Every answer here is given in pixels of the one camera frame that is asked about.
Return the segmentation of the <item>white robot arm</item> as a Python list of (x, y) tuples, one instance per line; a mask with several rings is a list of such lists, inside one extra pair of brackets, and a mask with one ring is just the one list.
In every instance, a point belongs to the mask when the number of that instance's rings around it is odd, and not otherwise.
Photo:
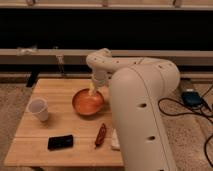
[(164, 59), (114, 58), (104, 48), (86, 57), (95, 88), (107, 85), (125, 171), (177, 171), (158, 101), (180, 82)]

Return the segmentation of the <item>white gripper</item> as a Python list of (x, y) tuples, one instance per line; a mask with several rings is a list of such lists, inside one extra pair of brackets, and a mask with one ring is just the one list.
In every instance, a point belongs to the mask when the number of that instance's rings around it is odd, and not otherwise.
[(92, 73), (92, 82), (89, 86), (89, 95), (97, 95), (98, 87), (107, 84), (107, 72), (104, 70), (94, 70)]

